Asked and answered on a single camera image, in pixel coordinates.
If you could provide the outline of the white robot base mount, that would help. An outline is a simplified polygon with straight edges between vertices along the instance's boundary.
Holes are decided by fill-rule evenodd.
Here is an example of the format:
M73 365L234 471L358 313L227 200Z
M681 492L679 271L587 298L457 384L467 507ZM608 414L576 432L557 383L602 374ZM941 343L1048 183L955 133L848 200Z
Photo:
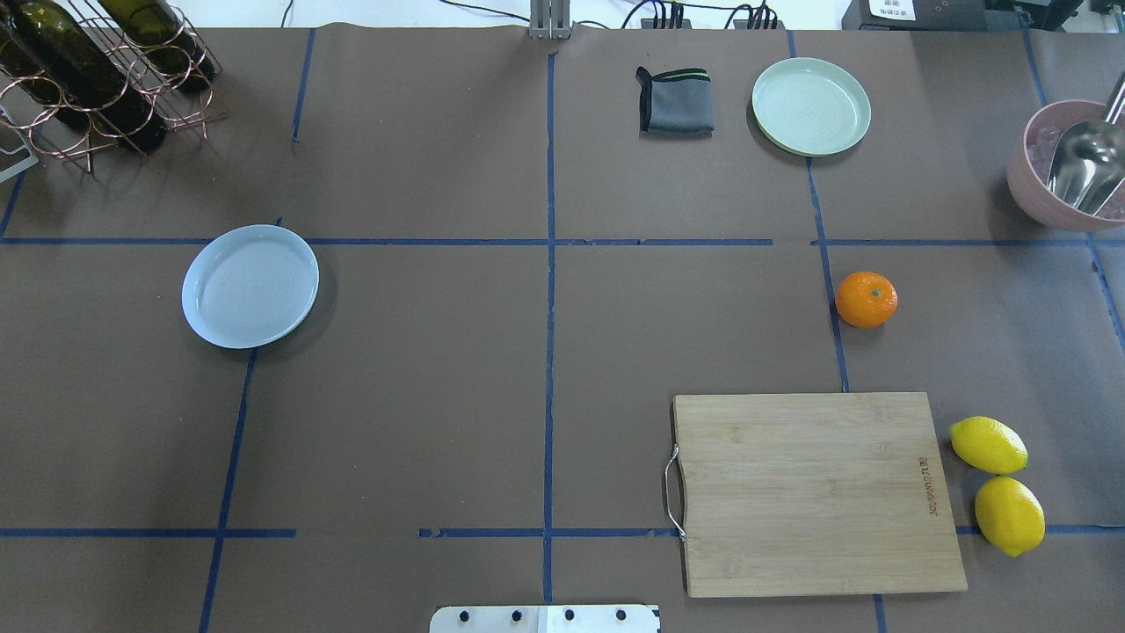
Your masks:
M447 606L430 632L660 632L657 606L644 604Z

